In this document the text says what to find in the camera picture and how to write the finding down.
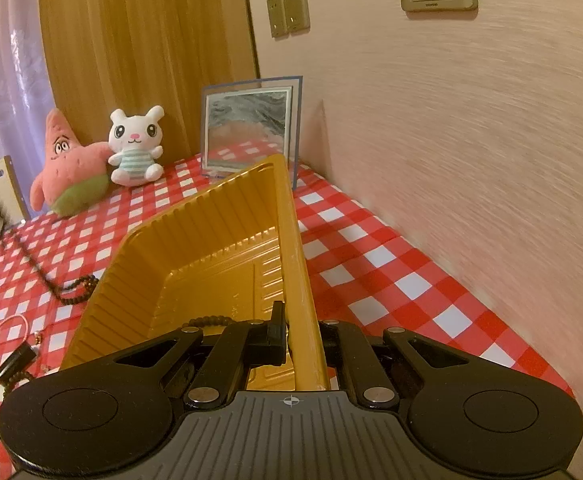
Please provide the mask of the red white checkered tablecloth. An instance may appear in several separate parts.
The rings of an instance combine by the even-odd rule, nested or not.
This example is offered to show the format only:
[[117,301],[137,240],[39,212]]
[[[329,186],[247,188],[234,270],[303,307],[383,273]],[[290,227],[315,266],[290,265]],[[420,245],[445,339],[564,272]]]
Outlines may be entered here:
[[[197,158],[167,167],[145,188],[120,190],[76,216],[42,214],[20,228],[51,275],[101,275],[129,231],[206,188]],[[492,362],[542,378],[564,379],[464,286],[361,204],[308,167],[295,193],[298,226],[320,318],[380,334],[401,325]],[[56,301],[12,245],[0,244],[0,364],[28,334],[42,338],[34,370],[60,366],[82,307]],[[3,390],[0,387],[0,403]],[[0,445],[0,479],[12,466]]]

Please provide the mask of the golden brown curtain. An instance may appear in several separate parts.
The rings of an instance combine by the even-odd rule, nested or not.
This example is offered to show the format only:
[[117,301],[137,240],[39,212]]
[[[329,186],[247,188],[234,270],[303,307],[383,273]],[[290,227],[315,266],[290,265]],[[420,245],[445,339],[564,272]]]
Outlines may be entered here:
[[166,114],[164,162],[200,152],[202,92],[259,75],[248,0],[39,0],[54,102],[83,144],[120,108]]

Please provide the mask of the black hair clip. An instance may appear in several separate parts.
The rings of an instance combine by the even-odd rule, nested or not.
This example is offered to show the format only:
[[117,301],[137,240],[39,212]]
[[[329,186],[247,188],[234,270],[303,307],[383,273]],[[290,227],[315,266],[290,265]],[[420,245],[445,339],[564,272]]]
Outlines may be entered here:
[[26,372],[35,359],[37,359],[37,351],[28,341],[22,342],[0,364],[0,385],[6,386],[17,374]]

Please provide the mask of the white bunny plush toy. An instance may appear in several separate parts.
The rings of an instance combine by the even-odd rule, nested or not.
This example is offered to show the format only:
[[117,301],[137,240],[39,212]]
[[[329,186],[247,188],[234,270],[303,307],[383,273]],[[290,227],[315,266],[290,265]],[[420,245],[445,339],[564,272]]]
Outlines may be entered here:
[[110,114],[108,146],[113,154],[108,165],[114,170],[110,179],[115,184],[139,186],[155,182],[164,174],[157,159],[162,157],[162,127],[159,120],[165,116],[160,105],[153,106],[145,115],[127,116],[117,108]]

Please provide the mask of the golden plastic tray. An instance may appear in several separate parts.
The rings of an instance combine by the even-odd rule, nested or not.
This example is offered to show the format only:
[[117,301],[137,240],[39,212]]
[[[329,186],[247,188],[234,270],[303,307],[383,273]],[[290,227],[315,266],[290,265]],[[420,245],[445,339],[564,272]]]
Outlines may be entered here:
[[192,318],[266,320],[285,304],[282,370],[252,373],[252,389],[329,386],[319,322],[282,155],[210,185],[132,230],[86,304],[62,367],[108,356]]

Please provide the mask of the lilac sheer curtain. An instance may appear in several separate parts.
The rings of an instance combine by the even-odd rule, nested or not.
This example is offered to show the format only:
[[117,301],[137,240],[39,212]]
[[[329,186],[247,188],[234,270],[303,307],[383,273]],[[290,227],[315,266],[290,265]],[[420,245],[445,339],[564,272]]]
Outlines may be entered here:
[[39,0],[0,0],[0,158],[11,157],[32,218],[29,190],[44,165],[45,117],[54,107]]

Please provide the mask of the double wall light switch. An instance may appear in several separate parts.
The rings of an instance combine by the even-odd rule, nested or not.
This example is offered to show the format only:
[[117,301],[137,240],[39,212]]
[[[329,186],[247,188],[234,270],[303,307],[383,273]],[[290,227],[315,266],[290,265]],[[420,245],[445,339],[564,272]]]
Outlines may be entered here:
[[310,29],[308,0],[267,0],[267,11],[274,39]]

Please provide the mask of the pink starfish plush toy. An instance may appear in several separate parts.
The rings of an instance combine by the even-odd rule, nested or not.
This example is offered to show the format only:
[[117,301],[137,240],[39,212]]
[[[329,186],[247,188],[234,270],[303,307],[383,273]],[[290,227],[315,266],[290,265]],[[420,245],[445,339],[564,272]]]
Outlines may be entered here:
[[107,193],[106,142],[82,145],[64,114],[53,108],[45,119],[45,163],[30,186],[34,211],[48,206],[60,218],[74,216],[98,203]]

